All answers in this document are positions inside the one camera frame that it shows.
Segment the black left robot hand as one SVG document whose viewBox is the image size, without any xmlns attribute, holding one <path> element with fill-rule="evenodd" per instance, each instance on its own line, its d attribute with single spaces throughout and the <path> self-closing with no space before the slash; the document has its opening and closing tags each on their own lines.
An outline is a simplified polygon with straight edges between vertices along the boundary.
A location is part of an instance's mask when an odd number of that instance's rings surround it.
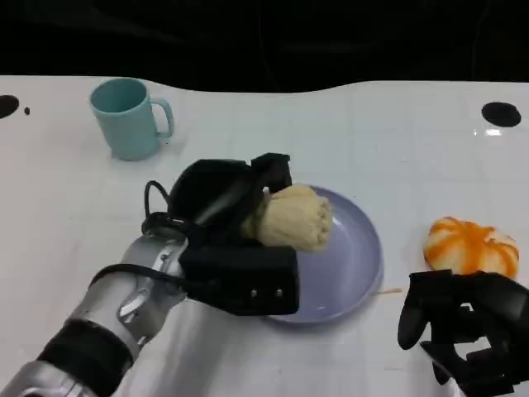
<svg viewBox="0 0 529 397">
<path fill-rule="evenodd" d="M 243 239 L 243 223 L 264 202 L 264 190 L 292 184 L 290 156 L 265 153 L 243 160 L 202 159 L 186 168 L 169 194 L 172 219 L 192 246 L 224 245 Z"/>
</svg>

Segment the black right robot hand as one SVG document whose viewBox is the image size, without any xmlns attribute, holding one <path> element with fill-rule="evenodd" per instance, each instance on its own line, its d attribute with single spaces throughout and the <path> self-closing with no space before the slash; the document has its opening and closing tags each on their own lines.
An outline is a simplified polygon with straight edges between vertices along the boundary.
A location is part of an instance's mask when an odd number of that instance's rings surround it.
<svg viewBox="0 0 529 397">
<path fill-rule="evenodd" d="M 412 273 L 398 345 L 420 345 L 436 380 L 466 396 L 510 394 L 528 379 L 528 290 L 507 276 Z"/>
</svg>

